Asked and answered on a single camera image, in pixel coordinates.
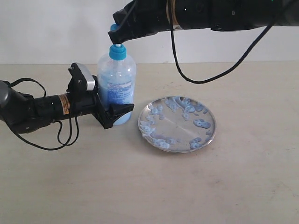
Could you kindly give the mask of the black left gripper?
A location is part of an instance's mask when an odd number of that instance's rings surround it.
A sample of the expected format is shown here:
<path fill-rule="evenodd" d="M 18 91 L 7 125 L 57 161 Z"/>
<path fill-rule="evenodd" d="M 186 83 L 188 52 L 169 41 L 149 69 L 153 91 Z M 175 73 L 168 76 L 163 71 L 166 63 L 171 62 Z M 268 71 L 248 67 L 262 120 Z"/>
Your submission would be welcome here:
<path fill-rule="evenodd" d="M 123 125 L 129 121 L 134 104 L 111 104 L 107 111 L 100 102 L 98 77 L 93 75 L 95 81 L 93 90 L 85 91 L 78 84 L 78 68 L 76 64 L 72 63 L 68 71 L 71 75 L 71 80 L 66 92 L 70 99 L 72 116 L 91 114 L 104 129 Z"/>

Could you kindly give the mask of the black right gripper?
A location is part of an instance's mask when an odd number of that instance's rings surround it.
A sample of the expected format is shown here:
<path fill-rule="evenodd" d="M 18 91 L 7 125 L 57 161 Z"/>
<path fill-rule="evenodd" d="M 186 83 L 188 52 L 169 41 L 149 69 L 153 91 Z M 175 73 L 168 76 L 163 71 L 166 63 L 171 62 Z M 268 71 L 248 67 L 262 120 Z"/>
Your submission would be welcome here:
<path fill-rule="evenodd" d="M 123 44 L 138 38 L 173 29 L 172 0 L 133 0 L 113 13 L 115 29 L 108 32 L 113 44 Z"/>

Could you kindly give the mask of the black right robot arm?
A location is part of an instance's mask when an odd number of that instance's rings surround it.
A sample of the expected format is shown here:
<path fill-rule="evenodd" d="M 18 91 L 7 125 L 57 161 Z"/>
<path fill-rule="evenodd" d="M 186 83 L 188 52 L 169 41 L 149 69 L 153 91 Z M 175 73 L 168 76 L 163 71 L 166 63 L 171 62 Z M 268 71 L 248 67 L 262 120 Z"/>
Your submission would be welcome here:
<path fill-rule="evenodd" d="M 173 30 L 235 32 L 275 26 L 298 26 L 297 0 L 133 0 L 113 14 L 113 44 Z"/>

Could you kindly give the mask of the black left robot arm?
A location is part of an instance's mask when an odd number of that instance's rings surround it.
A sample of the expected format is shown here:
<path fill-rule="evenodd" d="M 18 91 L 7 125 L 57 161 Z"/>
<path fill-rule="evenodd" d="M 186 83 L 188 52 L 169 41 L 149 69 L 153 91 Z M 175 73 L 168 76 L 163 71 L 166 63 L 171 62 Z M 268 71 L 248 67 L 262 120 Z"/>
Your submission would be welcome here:
<path fill-rule="evenodd" d="M 12 83 L 0 82 L 0 119 L 7 121 L 17 134 L 31 133 L 51 123 L 93 115 L 104 129 L 113 127 L 117 119 L 131 112 L 134 104 L 110 104 L 104 107 L 99 99 L 98 80 L 81 63 L 72 63 L 68 69 L 71 80 L 66 93 L 34 98 L 13 89 L 29 78 Z"/>

